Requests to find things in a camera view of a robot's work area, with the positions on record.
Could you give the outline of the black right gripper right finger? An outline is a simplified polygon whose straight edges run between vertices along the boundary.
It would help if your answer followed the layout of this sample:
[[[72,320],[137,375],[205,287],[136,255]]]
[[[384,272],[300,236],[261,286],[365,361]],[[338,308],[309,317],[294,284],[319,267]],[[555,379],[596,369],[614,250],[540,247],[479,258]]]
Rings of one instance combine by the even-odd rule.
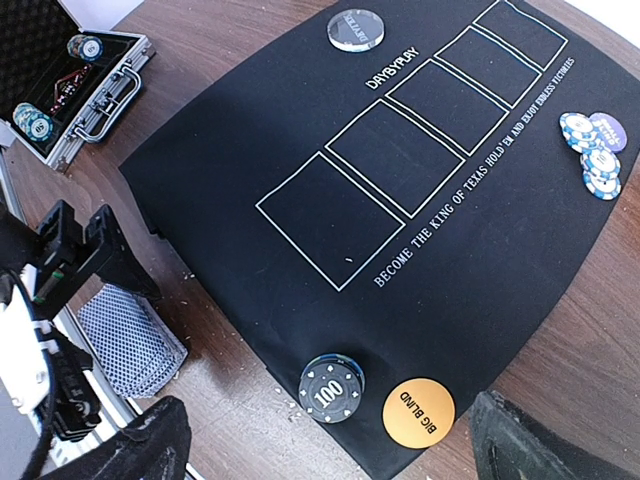
[[[636,479],[566,441],[496,391],[477,395],[470,430],[480,479]]]

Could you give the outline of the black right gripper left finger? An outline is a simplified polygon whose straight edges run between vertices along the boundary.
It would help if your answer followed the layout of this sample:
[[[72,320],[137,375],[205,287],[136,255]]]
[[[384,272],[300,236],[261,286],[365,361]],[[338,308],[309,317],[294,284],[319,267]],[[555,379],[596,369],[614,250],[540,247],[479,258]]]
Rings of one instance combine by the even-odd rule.
[[[184,403],[174,396],[166,396],[108,441],[43,477],[183,480],[191,437]]]

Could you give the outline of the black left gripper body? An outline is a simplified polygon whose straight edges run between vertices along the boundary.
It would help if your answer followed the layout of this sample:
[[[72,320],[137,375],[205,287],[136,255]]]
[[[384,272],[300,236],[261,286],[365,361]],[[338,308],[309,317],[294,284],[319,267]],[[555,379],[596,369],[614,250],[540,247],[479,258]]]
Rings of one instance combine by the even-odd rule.
[[[161,298],[158,285],[137,260],[109,205],[102,205],[83,227],[75,219],[75,210],[60,200],[40,223],[37,234],[42,252],[36,261],[35,304],[66,304],[92,275],[135,295]]]

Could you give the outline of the orange big blind button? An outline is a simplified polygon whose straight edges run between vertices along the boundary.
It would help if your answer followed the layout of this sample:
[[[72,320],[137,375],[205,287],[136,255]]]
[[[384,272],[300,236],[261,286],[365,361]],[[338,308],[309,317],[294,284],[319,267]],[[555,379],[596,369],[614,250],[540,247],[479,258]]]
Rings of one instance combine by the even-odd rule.
[[[387,396],[382,421],[387,434],[409,449],[427,449],[442,441],[456,419],[453,396],[441,383],[413,378]]]

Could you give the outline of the grey playing card deck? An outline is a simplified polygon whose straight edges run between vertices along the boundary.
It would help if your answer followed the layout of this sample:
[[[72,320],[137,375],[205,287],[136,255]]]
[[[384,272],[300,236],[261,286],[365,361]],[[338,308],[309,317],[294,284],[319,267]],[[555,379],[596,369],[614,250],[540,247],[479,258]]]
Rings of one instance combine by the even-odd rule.
[[[77,313],[114,391],[125,398],[151,398],[179,372],[186,347],[150,303],[106,284]]]

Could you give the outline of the dark green chip stack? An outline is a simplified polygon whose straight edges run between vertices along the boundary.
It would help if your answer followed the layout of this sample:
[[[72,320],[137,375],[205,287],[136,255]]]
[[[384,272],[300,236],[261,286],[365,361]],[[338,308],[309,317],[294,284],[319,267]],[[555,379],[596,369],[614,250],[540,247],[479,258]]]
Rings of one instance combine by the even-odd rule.
[[[341,423],[359,408],[366,378],[361,366],[339,353],[322,354],[303,369],[298,398],[301,407],[314,420]]]

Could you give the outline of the white poker chip stack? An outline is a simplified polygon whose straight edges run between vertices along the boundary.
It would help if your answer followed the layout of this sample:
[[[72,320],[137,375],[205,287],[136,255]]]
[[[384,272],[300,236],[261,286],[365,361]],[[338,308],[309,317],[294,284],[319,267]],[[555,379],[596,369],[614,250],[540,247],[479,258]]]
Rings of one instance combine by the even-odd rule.
[[[565,112],[559,118],[559,126],[566,144],[580,154],[587,190],[603,201],[616,199],[622,190],[621,162],[599,137],[589,116]]]

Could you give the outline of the blue small blind button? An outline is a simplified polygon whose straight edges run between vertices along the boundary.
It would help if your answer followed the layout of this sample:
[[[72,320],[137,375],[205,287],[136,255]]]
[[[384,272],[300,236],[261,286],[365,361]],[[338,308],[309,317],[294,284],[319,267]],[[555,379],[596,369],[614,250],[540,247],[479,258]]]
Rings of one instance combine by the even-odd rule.
[[[628,137],[622,124],[612,115],[595,112],[589,116],[594,129],[604,144],[614,153],[622,152],[627,146]]]

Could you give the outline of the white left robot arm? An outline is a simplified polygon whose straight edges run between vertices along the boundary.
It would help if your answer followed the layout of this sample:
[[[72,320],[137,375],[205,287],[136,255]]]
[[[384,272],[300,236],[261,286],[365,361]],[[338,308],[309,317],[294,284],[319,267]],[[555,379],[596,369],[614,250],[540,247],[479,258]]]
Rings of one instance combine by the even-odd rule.
[[[36,229],[1,210],[1,303],[9,307],[19,296],[26,312],[16,326],[1,328],[1,379],[18,410],[35,413],[41,425],[25,479],[40,477],[54,437],[82,439],[99,422],[99,400],[84,376],[93,362],[53,324],[92,276],[143,298],[161,297],[109,205],[81,226],[60,200]]]

